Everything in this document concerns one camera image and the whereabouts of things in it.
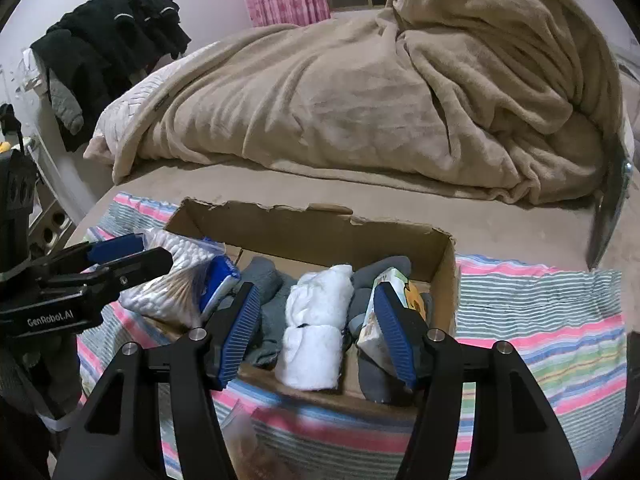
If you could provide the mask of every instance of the bedsheet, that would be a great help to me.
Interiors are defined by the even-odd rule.
[[[101,240],[164,225],[174,205],[119,193],[87,239]],[[508,339],[518,349],[553,406],[583,478],[606,459],[624,407],[626,338],[620,309],[620,273],[572,272],[457,256],[462,280],[456,338],[477,346]],[[78,337],[85,391],[94,387],[121,345],[149,348],[169,342],[158,328],[117,302],[104,322]],[[161,386],[161,434],[167,473],[180,478],[170,398]],[[219,420],[241,402],[263,442],[284,460],[316,478],[394,478],[408,443],[411,421],[362,418],[301,404],[235,380],[213,393]],[[451,478],[466,471],[473,433],[474,386],[463,393]]]

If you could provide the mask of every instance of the fleece blanket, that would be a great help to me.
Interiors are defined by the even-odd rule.
[[[388,0],[376,16],[255,28],[138,107],[136,156],[533,204],[587,195],[622,117],[606,42],[575,0]]]

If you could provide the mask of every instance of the white towel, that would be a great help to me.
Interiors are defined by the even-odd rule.
[[[353,295],[352,274],[350,265],[304,274],[287,298],[287,326],[331,325],[342,330]]]
[[[342,333],[335,326],[287,328],[275,367],[276,378],[297,390],[337,388]]]

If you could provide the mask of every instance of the open cardboard box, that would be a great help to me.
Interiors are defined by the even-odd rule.
[[[353,269],[359,269],[386,256],[404,254],[412,261],[412,281],[430,284],[433,326],[451,335],[455,332],[459,279],[454,241],[448,233],[430,225],[358,218],[346,207],[328,204],[311,204],[303,210],[246,202],[213,205],[186,198],[165,228],[182,236],[224,242],[228,256],[240,270],[260,254],[294,278],[337,264],[351,264]],[[336,392],[301,392],[281,384],[273,372],[248,364],[241,365],[238,378],[331,410],[415,416],[414,410],[364,399],[358,386],[358,361],[353,346],[343,361],[340,388]]]

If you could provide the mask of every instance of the gray sock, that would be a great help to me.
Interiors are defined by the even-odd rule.
[[[369,305],[371,291],[371,288],[359,288],[353,293],[353,297],[351,298],[349,310],[347,311],[347,328],[354,342],[358,340],[358,336],[360,335],[360,329],[362,329],[362,324],[364,323],[364,315]]]
[[[365,399],[393,406],[410,406],[414,393],[358,350],[358,382]]]
[[[260,292],[260,304],[267,303],[282,286],[282,276],[276,270],[275,264],[262,256],[254,256],[240,275],[241,279],[234,287],[234,294],[238,293],[244,282],[252,282]]]
[[[260,332],[252,342],[244,360],[257,367],[268,367],[275,364],[282,349],[282,337],[287,326],[285,322],[285,306],[291,287],[298,280],[288,274],[281,273],[282,286],[276,295],[260,309]]]
[[[351,278],[353,288],[356,290],[363,287],[371,288],[373,281],[389,267],[395,267],[407,278],[411,276],[411,260],[409,258],[406,256],[390,256],[356,270]]]

